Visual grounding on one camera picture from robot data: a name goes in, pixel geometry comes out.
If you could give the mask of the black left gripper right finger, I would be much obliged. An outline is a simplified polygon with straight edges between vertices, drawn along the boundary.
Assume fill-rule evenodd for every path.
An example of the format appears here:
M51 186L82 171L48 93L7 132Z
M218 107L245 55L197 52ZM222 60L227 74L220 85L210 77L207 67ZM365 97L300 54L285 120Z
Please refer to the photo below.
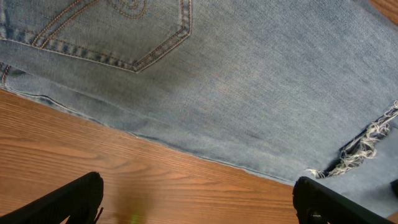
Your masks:
M305 176L294 185L293 205L300 224L392 224Z

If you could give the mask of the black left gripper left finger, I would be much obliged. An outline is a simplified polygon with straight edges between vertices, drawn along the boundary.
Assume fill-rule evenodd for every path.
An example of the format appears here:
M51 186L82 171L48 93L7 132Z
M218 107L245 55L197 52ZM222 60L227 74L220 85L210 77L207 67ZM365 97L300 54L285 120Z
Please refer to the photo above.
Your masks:
M99 173L89 172L53 192L1 217L1 224L96 224L104 181Z

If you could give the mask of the light blue denim jeans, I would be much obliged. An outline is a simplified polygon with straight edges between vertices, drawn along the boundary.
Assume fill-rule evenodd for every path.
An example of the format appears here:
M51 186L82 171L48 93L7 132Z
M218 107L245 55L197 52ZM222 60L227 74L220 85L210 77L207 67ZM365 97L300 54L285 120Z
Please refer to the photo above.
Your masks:
M397 26L369 1L1 0L1 88L397 210Z

